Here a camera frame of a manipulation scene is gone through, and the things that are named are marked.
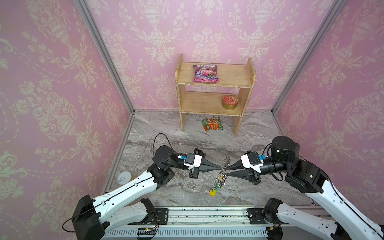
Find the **yellow key tag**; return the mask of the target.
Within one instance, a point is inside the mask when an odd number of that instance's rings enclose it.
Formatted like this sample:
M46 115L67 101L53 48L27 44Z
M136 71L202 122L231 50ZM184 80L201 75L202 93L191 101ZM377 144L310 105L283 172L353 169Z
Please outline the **yellow key tag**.
M210 190L209 195L214 197L217 195L217 191L216 190Z

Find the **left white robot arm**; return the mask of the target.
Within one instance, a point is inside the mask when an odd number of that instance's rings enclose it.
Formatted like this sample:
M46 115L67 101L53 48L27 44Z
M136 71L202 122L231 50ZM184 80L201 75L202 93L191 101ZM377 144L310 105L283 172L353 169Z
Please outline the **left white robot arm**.
M188 170L191 178L200 172L222 168L205 159L205 154L179 154L168 146L159 147L154 163L137 178L101 196L86 195L79 199L72 217L73 233L78 240L100 240L106 232L131 223L148 224L155 218L155 207L143 196L166 185L174 176L173 169Z

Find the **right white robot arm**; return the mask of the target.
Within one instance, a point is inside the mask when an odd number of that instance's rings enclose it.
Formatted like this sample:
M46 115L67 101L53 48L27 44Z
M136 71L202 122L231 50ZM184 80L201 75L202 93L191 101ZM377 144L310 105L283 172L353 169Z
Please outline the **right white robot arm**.
M331 178L315 164L300 159L300 145L286 136L273 138L266 155L247 152L226 167L228 177L257 185L261 176L284 172L285 182L319 204L332 218L323 220L270 198L263 209L269 223L286 223L324 240L382 240L384 227L371 221L337 190Z

